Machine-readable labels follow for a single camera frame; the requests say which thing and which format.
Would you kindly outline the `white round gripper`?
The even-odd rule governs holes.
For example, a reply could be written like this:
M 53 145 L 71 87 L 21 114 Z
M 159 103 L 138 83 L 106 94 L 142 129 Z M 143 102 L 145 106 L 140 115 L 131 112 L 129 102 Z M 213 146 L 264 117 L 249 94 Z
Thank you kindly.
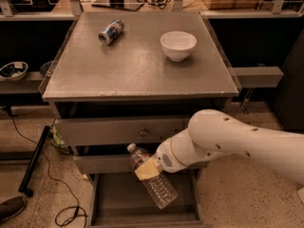
M 154 158 L 150 158 L 135 170 L 135 174 L 140 181 L 157 177 L 162 169 L 168 173 L 176 173 L 185 168 L 174 155 L 171 138 L 159 145 L 156 156 L 158 161 Z

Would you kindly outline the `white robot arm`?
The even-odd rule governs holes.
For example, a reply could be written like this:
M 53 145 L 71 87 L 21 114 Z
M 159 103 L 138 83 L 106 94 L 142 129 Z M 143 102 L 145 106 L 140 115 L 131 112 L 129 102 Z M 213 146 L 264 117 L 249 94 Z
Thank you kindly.
M 175 173 L 198 162 L 238 154 L 304 184 L 304 135 L 260 128 L 213 109 L 194 114 L 186 129 L 162 142 L 136 171 L 149 180 L 162 171 Z

